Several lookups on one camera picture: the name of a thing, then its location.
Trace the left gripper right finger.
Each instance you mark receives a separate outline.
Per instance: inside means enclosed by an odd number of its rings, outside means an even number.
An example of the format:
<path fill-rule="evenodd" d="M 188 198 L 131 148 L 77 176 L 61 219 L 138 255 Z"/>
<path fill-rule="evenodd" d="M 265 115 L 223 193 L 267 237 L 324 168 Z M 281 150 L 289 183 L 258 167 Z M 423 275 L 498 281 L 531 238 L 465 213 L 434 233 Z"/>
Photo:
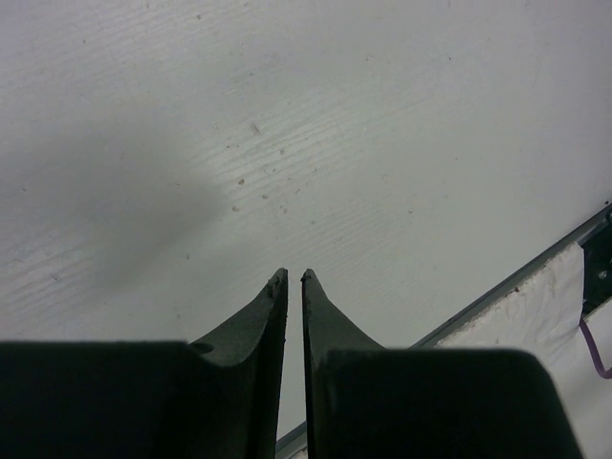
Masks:
<path fill-rule="evenodd" d="M 387 349 L 301 280 L 312 458 L 579 458 L 549 373 L 513 349 Z"/>

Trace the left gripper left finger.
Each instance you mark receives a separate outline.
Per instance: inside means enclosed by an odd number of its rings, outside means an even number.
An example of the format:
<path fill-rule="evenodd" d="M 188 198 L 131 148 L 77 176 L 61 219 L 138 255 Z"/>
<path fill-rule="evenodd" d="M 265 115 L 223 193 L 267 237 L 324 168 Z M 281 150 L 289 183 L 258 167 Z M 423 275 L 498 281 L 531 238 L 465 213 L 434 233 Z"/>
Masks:
<path fill-rule="evenodd" d="M 5 341 L 5 458 L 271 458 L 288 310 L 277 271 L 193 342 Z"/>

